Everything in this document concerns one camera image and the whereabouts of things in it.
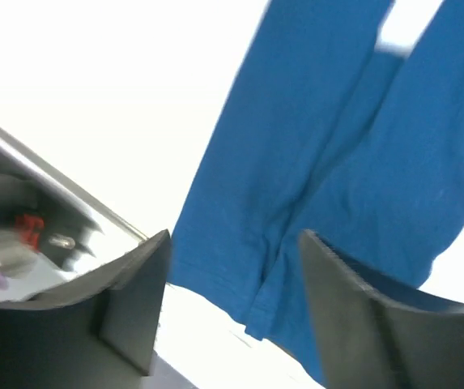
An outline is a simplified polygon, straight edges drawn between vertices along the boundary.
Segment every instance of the black plastic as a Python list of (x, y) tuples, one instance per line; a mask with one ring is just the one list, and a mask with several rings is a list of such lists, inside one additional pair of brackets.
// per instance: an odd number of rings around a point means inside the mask
[(0, 304), (0, 389), (139, 389), (149, 374), (171, 241), (30, 301)]
[(37, 197), (29, 182), (0, 173), (0, 220), (14, 209), (37, 208)]
[(328, 389), (464, 388), (464, 304), (420, 292), (300, 239)]

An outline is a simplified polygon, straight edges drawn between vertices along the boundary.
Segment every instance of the blue pants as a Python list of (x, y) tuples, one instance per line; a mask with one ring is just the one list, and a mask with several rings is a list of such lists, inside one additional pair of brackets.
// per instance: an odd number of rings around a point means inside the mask
[(418, 286), (464, 225), (464, 1), (406, 60), (374, 52), (388, 6), (271, 2), (173, 234), (171, 282), (319, 382), (300, 232)]

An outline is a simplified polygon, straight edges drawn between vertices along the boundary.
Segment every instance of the blue fabric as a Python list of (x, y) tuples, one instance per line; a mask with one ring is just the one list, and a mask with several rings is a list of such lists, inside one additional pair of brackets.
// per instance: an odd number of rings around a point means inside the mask
[(464, 1), (404, 60), (382, 0), (273, 0), (174, 230), (170, 281), (322, 382), (297, 237), (414, 286), (464, 225)]

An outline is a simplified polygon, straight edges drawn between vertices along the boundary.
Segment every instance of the red object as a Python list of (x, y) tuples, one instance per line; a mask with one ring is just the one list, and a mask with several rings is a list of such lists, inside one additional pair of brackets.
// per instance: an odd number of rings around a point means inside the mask
[(15, 218), (15, 227), (21, 230), (22, 239), (37, 250), (40, 233), (45, 228), (45, 221), (39, 216), (22, 215)]

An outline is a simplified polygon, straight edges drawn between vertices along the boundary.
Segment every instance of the white floor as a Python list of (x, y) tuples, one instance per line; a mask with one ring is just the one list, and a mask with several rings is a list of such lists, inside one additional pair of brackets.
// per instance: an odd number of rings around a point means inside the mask
[[(266, 3), (0, 1), (0, 126), (144, 233), (172, 229)], [(464, 301), (464, 232), (425, 288)], [(200, 389), (319, 387), (192, 293), (167, 288), (160, 325)]]

